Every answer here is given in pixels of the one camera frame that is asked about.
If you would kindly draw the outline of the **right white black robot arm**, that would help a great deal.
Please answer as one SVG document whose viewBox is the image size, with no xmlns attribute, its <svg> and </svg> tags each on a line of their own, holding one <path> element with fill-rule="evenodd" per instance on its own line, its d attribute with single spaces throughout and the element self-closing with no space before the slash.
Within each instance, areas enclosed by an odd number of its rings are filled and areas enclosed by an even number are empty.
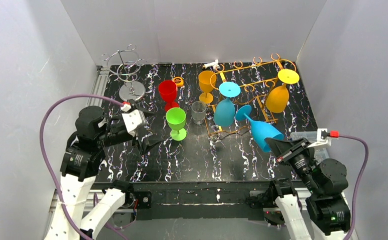
<svg viewBox="0 0 388 240">
<path fill-rule="evenodd" d="M 313 145 L 305 138 L 293 141 L 266 138 L 279 164 L 291 166 L 311 193 L 306 208 L 324 236 L 351 229 L 351 212 L 342 192 L 348 187 L 347 169 L 336 159 L 317 161 Z"/>
</svg>

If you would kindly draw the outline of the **gold wire glass rack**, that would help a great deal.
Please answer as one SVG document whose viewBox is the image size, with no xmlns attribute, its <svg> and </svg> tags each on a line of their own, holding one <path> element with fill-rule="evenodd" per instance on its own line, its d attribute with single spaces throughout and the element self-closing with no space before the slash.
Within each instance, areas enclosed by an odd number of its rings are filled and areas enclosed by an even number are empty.
<svg viewBox="0 0 388 240">
<path fill-rule="evenodd" d="M 233 72 L 240 72 L 240 71 L 246 70 L 246 69 L 256 69 L 256 70 L 258 70 L 259 67 L 270 65 L 270 64 L 277 64 L 279 71 L 282 70 L 282 69 L 289 69 L 289 70 L 294 70 L 294 71 L 297 72 L 297 66 L 295 65 L 294 62 L 292 62 L 290 60 L 287 60 L 287 59 L 282 59 L 280 57 L 280 55 L 278 55 L 278 54 L 276 56 L 277 57 L 275 58 L 273 56 L 273 54 L 271 54 L 271 56 L 270 56 L 271 57 L 271 61 L 269 61 L 269 62 L 264 62 L 262 60 L 262 58 L 259 58 L 260 59 L 259 62 L 257 62 L 256 60 L 253 60 L 252 65 L 249 65 L 249 66 L 244 66 L 242 62 L 240 62 L 240 65 L 238 66 L 237 62 L 235 61 L 233 63 L 233 68 L 228 69 L 228 70 L 226 70 L 224 65 L 222 63 L 220 63 L 219 65 L 221 67 L 221 71 L 214 71 L 213 70 L 213 72 L 214 72 L 214 74 L 216 76 L 220 76 L 220 78 L 222 80 L 222 83 L 228 82 L 226 77 L 225 77 L 225 75 L 224 75 L 227 72 L 231 72 L 231 73 L 233 73 Z M 245 93 L 253 93 L 253 92 L 255 92 L 256 91 L 256 86 L 263 87 L 264 89 L 268 89 L 268 92 L 266 92 L 264 94 L 255 95 L 251 99 L 249 99 L 249 101 L 247 101 L 247 102 L 239 102 L 239 101 L 236 100 L 234 103 L 236 105 L 244 106 L 244 105 L 247 105 L 247 104 L 255 101 L 255 102 L 257 102 L 259 104 L 260 111 L 261 111 L 262 115 L 265 118 L 265 122 L 266 123 L 277 124 L 278 123 L 278 119 L 274 117 L 274 114 L 278 114 L 278 113 L 270 112 L 266 108 L 265 102 L 267 100 L 267 97 L 268 97 L 269 93 L 273 89 L 275 89 L 276 87 L 278 87 L 280 85 L 282 85 L 282 82 L 278 79 L 277 76 L 274 77 L 274 78 L 268 78 L 268 79 L 252 81 L 250 83 L 242 84 L 242 85 L 240 85 L 240 90 L 245 92 Z"/>
</svg>

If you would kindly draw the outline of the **teal wine glass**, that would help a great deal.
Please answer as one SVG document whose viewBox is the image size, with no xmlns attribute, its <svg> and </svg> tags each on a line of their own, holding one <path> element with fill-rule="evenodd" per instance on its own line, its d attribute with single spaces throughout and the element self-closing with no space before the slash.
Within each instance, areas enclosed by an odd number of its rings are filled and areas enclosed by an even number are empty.
<svg viewBox="0 0 388 240">
<path fill-rule="evenodd" d="M 219 86 L 219 92 L 224 99 L 218 103 L 213 120 L 218 126 L 229 127 L 233 124 L 235 118 L 235 106 L 231 98 L 240 94 L 240 86 L 234 82 L 223 82 Z"/>
</svg>

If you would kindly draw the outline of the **blue wine glass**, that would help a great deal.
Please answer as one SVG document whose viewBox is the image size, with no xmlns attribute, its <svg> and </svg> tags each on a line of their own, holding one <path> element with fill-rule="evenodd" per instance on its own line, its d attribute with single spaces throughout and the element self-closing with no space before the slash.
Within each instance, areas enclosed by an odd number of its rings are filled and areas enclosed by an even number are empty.
<svg viewBox="0 0 388 240">
<path fill-rule="evenodd" d="M 263 152 L 270 152 L 270 147 L 266 143 L 266 138 L 272 138 L 277 140 L 283 140 L 284 135 L 276 129 L 273 125 L 259 120 L 253 120 L 249 115 L 252 111 L 250 105 L 244 105 L 241 107 L 235 114 L 235 119 L 237 121 L 248 120 L 250 125 L 251 135 L 257 145 L 260 147 Z"/>
</svg>

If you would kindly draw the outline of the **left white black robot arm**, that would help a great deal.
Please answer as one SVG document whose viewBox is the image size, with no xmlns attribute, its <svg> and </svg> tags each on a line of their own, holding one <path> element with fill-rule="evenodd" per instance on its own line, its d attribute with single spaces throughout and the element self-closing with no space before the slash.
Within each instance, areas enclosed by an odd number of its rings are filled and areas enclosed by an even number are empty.
<svg viewBox="0 0 388 240">
<path fill-rule="evenodd" d="M 146 124 L 153 112 L 133 100 L 120 103 L 120 116 L 108 118 L 100 106 L 87 106 L 76 119 L 76 131 L 69 137 L 60 167 L 60 179 L 53 178 L 59 201 L 47 240 L 93 240 L 112 214 L 131 200 L 133 185 L 127 181 L 114 181 L 101 201 L 83 217 L 91 187 L 105 159 L 105 147 L 132 142 L 141 155 L 148 153 L 158 142 L 141 139 L 137 130 Z"/>
</svg>

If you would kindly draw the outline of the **green plastic wine glass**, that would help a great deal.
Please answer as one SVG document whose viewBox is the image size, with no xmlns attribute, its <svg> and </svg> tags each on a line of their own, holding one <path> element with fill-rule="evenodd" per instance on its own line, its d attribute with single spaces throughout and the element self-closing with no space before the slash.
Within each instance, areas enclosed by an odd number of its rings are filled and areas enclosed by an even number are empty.
<svg viewBox="0 0 388 240">
<path fill-rule="evenodd" d="M 182 141 L 187 132 L 185 130 L 186 113 L 179 107 L 173 107 L 166 112 L 166 121 L 171 128 L 170 136 L 173 140 Z"/>
</svg>

